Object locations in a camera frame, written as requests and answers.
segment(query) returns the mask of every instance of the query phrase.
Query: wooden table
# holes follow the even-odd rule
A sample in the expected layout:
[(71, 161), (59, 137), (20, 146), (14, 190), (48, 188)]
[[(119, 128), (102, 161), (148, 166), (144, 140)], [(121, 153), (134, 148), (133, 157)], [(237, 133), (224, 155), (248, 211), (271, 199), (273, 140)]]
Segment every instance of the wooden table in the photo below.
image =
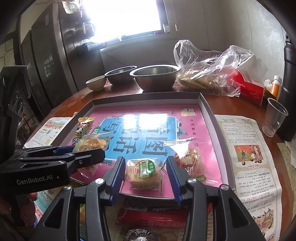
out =
[[(172, 91), (184, 91), (184, 89), (176, 83)], [(98, 92), (93, 92), (88, 88), (85, 88), (73, 95), (72, 97), (65, 100), (58, 107), (54, 108), (49, 113), (49, 115), (42, 121), (42, 123), (40, 123), (40, 125), (37, 127), (34, 133), (36, 133), (37, 130), (40, 129), (44, 125), (44, 123), (51, 117), (73, 116), (74, 112), (80, 111), (91, 100), (129, 94), (141, 94), (142, 92), (142, 89), (139, 88), (135, 81), (129, 85), (120, 87), (112, 86), (109, 82), (107, 82), (105, 88)], [(237, 97), (210, 95), (204, 95), (204, 97), (209, 103), (209, 106), (214, 114), (242, 115), (256, 120), (258, 126), (262, 126), (266, 110), (266, 104), (263, 104), (263, 106), (260, 107), (244, 98)], [(272, 138), (267, 137), (265, 134), (263, 134), (263, 136), (270, 149), (279, 176), (279, 181), (282, 186), (281, 234), (283, 234), (292, 220), (294, 193), (291, 188), (291, 182), (289, 179), (284, 159), (277, 146), (277, 143), (283, 141), (277, 135), (275, 135)]]

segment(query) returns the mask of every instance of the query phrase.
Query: plastic cup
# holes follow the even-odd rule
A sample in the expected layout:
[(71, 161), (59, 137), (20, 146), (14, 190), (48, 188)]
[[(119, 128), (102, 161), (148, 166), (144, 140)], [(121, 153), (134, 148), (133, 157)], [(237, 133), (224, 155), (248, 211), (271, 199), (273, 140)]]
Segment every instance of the plastic cup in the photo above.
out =
[(273, 137), (288, 115), (288, 111), (278, 101), (268, 98), (268, 105), (262, 125), (262, 131), (268, 137)]

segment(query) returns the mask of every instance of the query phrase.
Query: window sill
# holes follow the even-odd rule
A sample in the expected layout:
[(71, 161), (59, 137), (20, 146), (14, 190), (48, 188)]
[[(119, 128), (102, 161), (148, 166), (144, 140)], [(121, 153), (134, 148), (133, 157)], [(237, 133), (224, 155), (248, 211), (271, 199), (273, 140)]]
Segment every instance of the window sill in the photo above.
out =
[(173, 36), (172, 34), (155, 34), (155, 35), (141, 36), (141, 37), (127, 39), (127, 40), (120, 41), (118, 43), (111, 44), (111, 45), (107, 46), (106, 48), (101, 49), (101, 52), (103, 53), (108, 50), (122, 47), (125, 45), (130, 45), (133, 43), (140, 43), (140, 42), (145, 42), (145, 41), (153, 41), (153, 40), (161, 40), (161, 39), (176, 39), (176, 37)]

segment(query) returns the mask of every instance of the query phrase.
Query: stainless steel bowl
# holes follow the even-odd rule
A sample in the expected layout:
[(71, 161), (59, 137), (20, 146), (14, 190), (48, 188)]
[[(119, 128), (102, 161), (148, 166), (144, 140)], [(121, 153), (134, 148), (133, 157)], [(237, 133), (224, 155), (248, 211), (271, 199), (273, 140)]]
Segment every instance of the stainless steel bowl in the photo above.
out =
[(169, 91), (176, 80), (180, 67), (174, 65), (151, 65), (130, 72), (140, 88), (147, 92)]
[(123, 85), (133, 80), (130, 72), (136, 69), (137, 66), (127, 66), (119, 69), (114, 69), (105, 74), (109, 82), (113, 85)]

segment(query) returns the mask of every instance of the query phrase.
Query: black bottle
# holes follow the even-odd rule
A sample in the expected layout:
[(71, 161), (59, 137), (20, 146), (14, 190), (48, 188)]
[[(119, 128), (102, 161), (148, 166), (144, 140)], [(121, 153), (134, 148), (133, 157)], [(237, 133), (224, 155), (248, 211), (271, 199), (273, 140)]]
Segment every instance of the black bottle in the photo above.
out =
[(278, 129), (278, 136), (291, 141), (296, 133), (296, 49), (286, 35), (284, 48), (285, 70), (278, 101), (287, 109), (288, 116)]

